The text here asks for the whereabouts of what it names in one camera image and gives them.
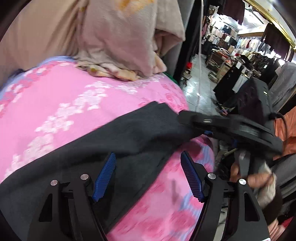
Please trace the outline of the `person right hand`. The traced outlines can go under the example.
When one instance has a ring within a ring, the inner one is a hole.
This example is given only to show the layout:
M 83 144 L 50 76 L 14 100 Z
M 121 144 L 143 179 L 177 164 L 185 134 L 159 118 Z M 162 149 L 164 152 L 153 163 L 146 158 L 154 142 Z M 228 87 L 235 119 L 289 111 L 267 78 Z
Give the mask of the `person right hand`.
M 268 193 L 276 193 L 276 176 L 273 172 L 261 172 L 241 177 L 239 165 L 234 163 L 231 166 L 230 181 L 237 182 L 239 179 L 244 179 L 251 188 L 262 188 Z

